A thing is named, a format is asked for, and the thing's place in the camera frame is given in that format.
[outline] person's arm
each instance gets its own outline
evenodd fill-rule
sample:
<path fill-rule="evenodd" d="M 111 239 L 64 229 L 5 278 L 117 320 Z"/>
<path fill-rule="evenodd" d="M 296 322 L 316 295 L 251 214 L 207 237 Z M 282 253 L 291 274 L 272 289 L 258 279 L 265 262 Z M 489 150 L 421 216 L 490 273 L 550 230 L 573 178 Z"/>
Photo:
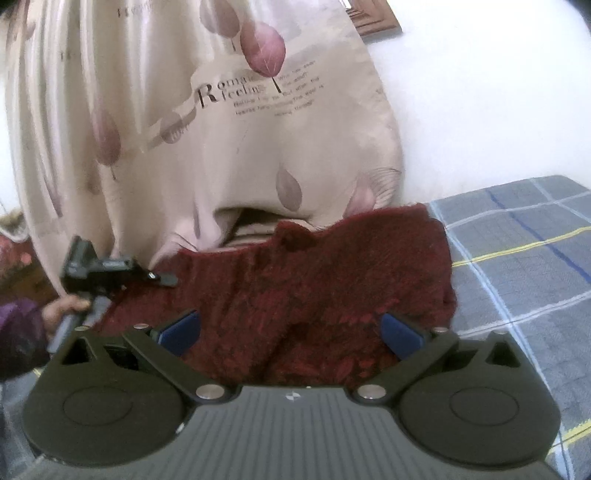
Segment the person's arm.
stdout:
<path fill-rule="evenodd" d="M 69 295 L 40 309 L 35 302 L 20 299 L 0 307 L 0 382 L 47 363 L 47 342 L 63 315 L 82 312 L 90 302 Z"/>

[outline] purple sleeve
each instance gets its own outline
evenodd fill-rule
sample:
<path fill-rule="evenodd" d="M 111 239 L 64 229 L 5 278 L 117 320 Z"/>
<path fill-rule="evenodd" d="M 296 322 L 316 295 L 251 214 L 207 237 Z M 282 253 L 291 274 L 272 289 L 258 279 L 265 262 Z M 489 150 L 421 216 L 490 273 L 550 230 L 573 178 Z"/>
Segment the purple sleeve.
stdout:
<path fill-rule="evenodd" d="M 0 381 L 47 363 L 47 337 L 37 304 L 22 299 L 0 307 Z"/>

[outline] mattress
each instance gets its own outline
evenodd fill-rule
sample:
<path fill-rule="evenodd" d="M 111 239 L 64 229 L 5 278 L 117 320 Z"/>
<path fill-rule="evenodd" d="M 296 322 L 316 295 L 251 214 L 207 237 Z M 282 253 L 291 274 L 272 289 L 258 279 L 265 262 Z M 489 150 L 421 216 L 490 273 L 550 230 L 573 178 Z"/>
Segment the mattress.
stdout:
<path fill-rule="evenodd" d="M 508 330 L 562 412 L 547 461 L 564 478 L 591 473 L 591 192 L 544 177 L 429 204 L 447 229 L 458 309 L 455 331 L 481 338 Z M 20 429 L 35 373 L 2 387 L 0 469 L 22 472 L 33 455 Z"/>

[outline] yellow stripe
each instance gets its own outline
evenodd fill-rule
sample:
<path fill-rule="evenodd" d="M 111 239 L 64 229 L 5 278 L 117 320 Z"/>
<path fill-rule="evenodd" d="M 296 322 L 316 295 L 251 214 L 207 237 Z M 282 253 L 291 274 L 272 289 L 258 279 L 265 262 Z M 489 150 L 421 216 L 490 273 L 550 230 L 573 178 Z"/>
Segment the yellow stripe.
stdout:
<path fill-rule="evenodd" d="M 562 443 L 564 446 L 572 445 L 573 443 L 584 439 L 591 435 L 591 419 L 577 425 L 575 428 L 570 429 L 568 432 L 564 434 Z M 560 449 L 559 445 L 554 445 L 548 455 L 554 454 L 557 450 Z"/>
<path fill-rule="evenodd" d="M 481 255 L 479 257 L 474 257 L 471 260 L 460 260 L 458 262 L 454 262 L 452 264 L 452 267 L 461 267 L 462 265 L 468 265 L 470 263 L 483 262 L 484 260 L 490 260 L 491 258 L 503 257 L 504 255 L 512 255 L 516 254 L 517 252 L 524 252 L 526 250 L 531 250 L 532 248 L 540 247 L 542 245 L 560 242 L 561 240 L 566 240 L 567 238 L 572 238 L 580 233 L 589 231 L 591 231 L 591 226 L 583 226 L 581 228 L 573 230 L 572 232 L 565 233 L 564 235 L 560 236 L 555 236 L 554 238 L 548 238 L 548 240 L 543 240 L 541 242 L 533 242 L 531 244 L 521 245 L 520 247 L 510 248 L 508 250 L 501 250 L 500 252 L 493 252 L 491 254 Z"/>

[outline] leaf stem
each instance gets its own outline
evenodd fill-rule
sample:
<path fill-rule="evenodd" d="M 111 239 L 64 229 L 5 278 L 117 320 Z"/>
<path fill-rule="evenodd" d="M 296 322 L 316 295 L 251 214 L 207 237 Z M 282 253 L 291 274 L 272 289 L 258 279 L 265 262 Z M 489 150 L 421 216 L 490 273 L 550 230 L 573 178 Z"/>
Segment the leaf stem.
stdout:
<path fill-rule="evenodd" d="M 277 89 L 277 93 L 281 93 L 279 85 L 277 85 L 277 82 L 275 81 L 275 77 L 271 77 L 271 80 L 273 80 L 273 83 L 275 84 L 275 88 Z"/>

